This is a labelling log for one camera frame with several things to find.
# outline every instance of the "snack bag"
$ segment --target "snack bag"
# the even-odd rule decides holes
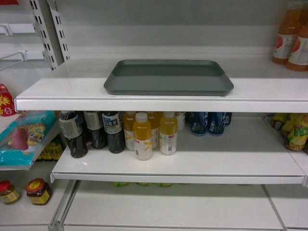
[[[9,90],[0,84],[0,116],[12,116],[16,114],[14,102]]]
[[[33,155],[56,121],[53,111],[28,111],[0,134],[0,166],[31,165]]]

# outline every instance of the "orange juice bottle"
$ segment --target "orange juice bottle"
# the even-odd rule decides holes
[[[290,2],[284,21],[280,24],[272,61],[286,65],[295,43],[296,36],[301,28],[299,17],[301,2]]]
[[[139,160],[148,160],[153,154],[152,129],[145,112],[136,114],[136,122],[133,126],[135,139],[135,155]]]
[[[125,112],[123,116],[125,144],[131,151],[135,150],[133,125],[135,123],[136,113],[137,112]]]
[[[164,112],[159,127],[159,148],[162,154],[174,154],[177,149],[177,139],[178,120],[175,112]]]
[[[286,68],[292,71],[308,69],[308,24],[299,31]]]
[[[153,149],[159,144],[159,113],[158,112],[146,112],[148,114],[148,120],[152,128],[152,146]]]

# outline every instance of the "orange bottle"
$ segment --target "orange bottle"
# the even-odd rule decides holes
[[[286,68],[292,71],[308,70],[308,24],[299,31]]]
[[[299,17],[302,4],[290,2],[284,21],[280,24],[272,61],[276,64],[286,65],[296,36],[301,29]]]

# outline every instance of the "black bottle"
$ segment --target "black bottle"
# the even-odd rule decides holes
[[[74,158],[85,156],[88,152],[88,147],[82,135],[82,127],[79,123],[78,115],[75,112],[62,111],[59,124],[67,146],[70,149],[71,156]]]
[[[103,113],[104,127],[108,137],[108,149],[112,153],[120,153],[125,149],[125,136],[119,112]]]
[[[103,123],[103,112],[84,112],[86,124],[92,137],[91,145],[95,149],[101,149],[107,146],[107,133]]]

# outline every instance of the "blue package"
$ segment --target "blue package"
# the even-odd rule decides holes
[[[0,134],[0,166],[31,165],[33,155],[56,121],[53,111],[26,111]]]

